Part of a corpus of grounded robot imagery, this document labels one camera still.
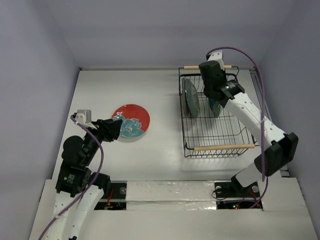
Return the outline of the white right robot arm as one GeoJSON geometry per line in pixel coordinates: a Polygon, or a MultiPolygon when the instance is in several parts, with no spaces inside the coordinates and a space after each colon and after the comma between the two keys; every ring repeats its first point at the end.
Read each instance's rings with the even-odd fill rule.
{"type": "Polygon", "coordinates": [[[272,176],[293,160],[299,138],[293,132],[284,132],[265,117],[236,80],[227,80],[218,61],[205,61],[198,67],[205,96],[237,117],[261,148],[261,154],[253,163],[231,178],[231,192],[242,196],[251,184],[272,176]]]}

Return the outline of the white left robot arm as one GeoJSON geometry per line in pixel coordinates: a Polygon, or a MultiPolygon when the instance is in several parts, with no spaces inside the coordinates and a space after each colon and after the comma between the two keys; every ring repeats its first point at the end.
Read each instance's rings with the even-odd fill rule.
{"type": "Polygon", "coordinates": [[[104,159],[102,142],[113,142],[120,135],[122,120],[84,121],[82,114],[70,118],[86,134],[73,135],[63,143],[62,163],[55,185],[52,220],[41,233],[41,240],[78,240],[98,201],[110,194],[111,179],[89,165],[97,151],[104,159]]]}

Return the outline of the red floral plate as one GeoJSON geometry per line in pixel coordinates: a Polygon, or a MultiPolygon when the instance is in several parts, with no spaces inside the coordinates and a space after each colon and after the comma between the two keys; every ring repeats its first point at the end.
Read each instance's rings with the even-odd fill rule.
{"type": "Polygon", "coordinates": [[[137,104],[122,105],[111,118],[122,120],[119,138],[125,141],[140,139],[148,130],[151,121],[148,111],[137,104]]]}

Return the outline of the dark teal brown-rimmed plate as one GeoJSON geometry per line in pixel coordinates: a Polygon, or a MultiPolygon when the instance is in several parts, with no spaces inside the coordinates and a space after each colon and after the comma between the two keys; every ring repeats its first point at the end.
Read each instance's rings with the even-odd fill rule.
{"type": "Polygon", "coordinates": [[[215,118],[218,118],[222,111],[222,107],[220,103],[212,98],[208,99],[208,103],[209,103],[210,110],[213,112],[213,116],[215,118]]]}

